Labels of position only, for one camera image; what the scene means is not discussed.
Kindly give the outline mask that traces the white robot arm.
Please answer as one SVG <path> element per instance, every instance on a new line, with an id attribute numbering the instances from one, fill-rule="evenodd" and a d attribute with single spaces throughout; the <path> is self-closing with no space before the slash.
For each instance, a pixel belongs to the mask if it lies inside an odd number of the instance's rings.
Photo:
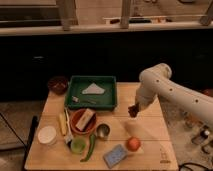
<path id="1" fill-rule="evenodd" d="M 172 70 L 165 63 L 157 64 L 140 73 L 140 86 L 135 95 L 135 103 L 139 105 L 139 110 L 147 108 L 157 95 L 161 95 L 194 114 L 213 130 L 213 97 L 181 86 L 171 81 L 171 76 Z"/>

